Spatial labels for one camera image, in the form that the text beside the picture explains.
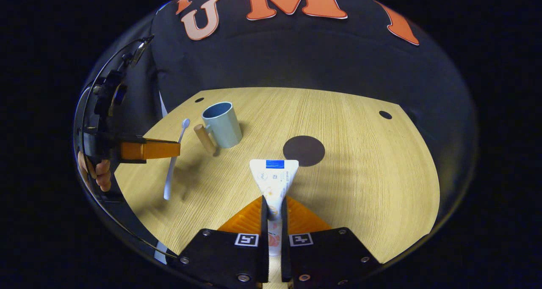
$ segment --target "wooden handle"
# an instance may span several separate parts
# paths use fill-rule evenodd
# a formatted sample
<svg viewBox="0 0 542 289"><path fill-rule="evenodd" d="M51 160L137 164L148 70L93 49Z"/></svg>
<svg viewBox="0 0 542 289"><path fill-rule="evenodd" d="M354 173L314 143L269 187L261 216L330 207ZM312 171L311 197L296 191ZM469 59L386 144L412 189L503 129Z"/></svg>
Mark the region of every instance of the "wooden handle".
<svg viewBox="0 0 542 289"><path fill-rule="evenodd" d="M214 154L216 152L216 147L213 144L213 141L211 141L211 138L209 138L209 134L205 130L205 127L198 124L194 127L194 131L196 132L199 141L203 144L203 147L205 147L205 150L210 154Z"/></svg>

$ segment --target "toothpaste tube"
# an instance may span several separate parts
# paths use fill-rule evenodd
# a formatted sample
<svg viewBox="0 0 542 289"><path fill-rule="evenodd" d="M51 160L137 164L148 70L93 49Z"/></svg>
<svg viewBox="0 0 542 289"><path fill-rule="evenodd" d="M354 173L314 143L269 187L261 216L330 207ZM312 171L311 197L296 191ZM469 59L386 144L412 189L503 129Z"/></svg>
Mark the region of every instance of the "toothpaste tube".
<svg viewBox="0 0 542 289"><path fill-rule="evenodd" d="M297 160L251 160L250 170L267 201L269 255L278 256L282 240L282 201L299 168Z"/></svg>

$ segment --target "wooden tabletop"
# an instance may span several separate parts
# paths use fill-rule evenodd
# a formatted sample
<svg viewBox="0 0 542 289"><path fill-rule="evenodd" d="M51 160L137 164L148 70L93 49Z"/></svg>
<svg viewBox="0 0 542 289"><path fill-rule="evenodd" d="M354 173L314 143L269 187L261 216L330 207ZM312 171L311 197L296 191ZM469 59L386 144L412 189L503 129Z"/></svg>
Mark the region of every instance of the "wooden tabletop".
<svg viewBox="0 0 542 289"><path fill-rule="evenodd" d="M207 154L193 127L217 102L232 102L243 139ZM387 119L380 111L391 114ZM145 134L178 140L184 134L164 200L169 158L120 164L117 182L130 208L166 247L179 254L199 229L217 229L261 196L252 159L285 159L284 143L310 135L324 159L300 167L288 192L332 228L349 227L385 263L428 234L439 210L439 181L420 133L397 104L337 92L298 88L227 88L201 91ZM270 282L280 282L279 259L270 259ZM286 288L266 283L265 288Z"/></svg>

